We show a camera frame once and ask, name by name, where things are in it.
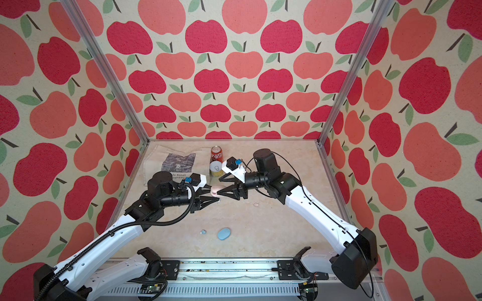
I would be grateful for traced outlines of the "pink earbud charging case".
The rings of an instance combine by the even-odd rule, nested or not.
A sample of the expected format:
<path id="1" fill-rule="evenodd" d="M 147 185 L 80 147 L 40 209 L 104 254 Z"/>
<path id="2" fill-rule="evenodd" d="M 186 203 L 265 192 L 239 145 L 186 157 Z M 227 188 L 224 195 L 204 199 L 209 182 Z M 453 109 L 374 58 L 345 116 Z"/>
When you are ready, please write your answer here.
<path id="1" fill-rule="evenodd" d="M 219 197 L 218 192 L 221 191 L 222 189 L 225 189 L 225 186 L 217 185 L 217 186 L 212 186 L 210 188 L 210 194 L 213 197 Z"/>

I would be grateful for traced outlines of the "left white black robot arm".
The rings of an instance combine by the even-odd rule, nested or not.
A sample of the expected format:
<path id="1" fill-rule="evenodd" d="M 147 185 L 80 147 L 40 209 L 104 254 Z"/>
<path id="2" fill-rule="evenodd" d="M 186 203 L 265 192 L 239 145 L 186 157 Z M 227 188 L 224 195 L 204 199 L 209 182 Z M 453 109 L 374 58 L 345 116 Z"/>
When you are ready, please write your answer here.
<path id="1" fill-rule="evenodd" d="M 177 183 L 171 173 L 157 172 L 147 190 L 104 233 L 54 267 L 44 265 L 35 272 L 34 299 L 96 300 L 129 280 L 156 278 L 163 269 L 150 248 L 102 272 L 98 269 L 150 227 L 174 225 L 217 201 L 203 174 L 193 173 Z"/>

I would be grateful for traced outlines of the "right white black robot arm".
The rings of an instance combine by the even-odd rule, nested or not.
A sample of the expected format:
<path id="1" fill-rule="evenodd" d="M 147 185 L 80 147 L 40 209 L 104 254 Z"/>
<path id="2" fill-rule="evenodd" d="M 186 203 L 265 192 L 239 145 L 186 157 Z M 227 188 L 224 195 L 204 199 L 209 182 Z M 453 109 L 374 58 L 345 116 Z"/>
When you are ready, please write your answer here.
<path id="1" fill-rule="evenodd" d="M 230 185 L 217 191 L 217 195 L 247 199 L 249 190 L 264 188 L 270 198 L 308 221 L 333 248 L 330 254 L 311 248 L 302 251 L 298 258 L 302 268 L 308 273 L 333 272 L 347 287 L 360 287 L 378 262 L 374 232 L 368 228 L 360 230 L 328 209 L 305 188 L 297 174 L 281 170 L 278 156 L 270 149 L 257 150 L 253 154 L 254 171 L 247 171 L 242 160 L 228 158 L 222 164 L 225 174 L 219 180 Z"/>

